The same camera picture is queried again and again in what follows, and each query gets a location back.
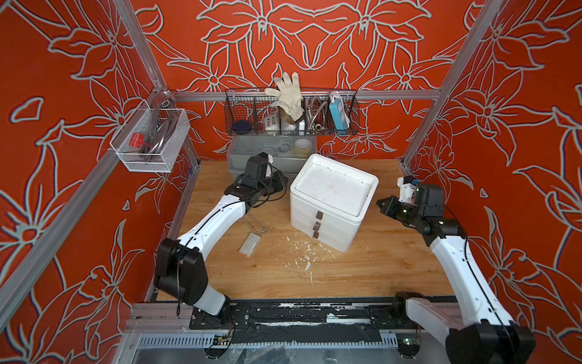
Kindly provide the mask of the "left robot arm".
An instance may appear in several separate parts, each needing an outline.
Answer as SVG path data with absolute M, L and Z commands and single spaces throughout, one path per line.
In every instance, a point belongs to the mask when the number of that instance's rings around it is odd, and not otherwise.
M 248 159 L 246 168 L 228 186 L 217 205 L 194 227 L 173 240 L 164 239 L 157 249 L 154 287 L 206 314 L 226 320 L 228 297 L 209 283 L 206 259 L 216 243 L 252 209 L 284 193 L 288 178 L 274 167 L 273 157 L 259 153 Z

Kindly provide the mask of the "white drawer cabinet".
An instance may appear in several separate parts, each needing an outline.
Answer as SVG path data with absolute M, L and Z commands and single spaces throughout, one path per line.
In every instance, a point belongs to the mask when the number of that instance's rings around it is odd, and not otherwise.
M 378 184 L 373 174 L 313 154 L 289 188 L 291 225 L 345 253 L 356 237 Z

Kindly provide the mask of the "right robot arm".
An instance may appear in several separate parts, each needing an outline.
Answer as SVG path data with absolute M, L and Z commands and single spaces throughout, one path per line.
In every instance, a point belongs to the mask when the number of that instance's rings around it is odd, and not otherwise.
M 461 318 L 455 320 L 424 295 L 398 292 L 390 315 L 413 322 L 436 338 L 451 363 L 526 363 L 536 347 L 532 331 L 520 326 L 486 282 L 456 218 L 445 216 L 444 190 L 412 176 L 399 178 L 398 196 L 378 200 L 383 215 L 417 231 L 442 265 Z

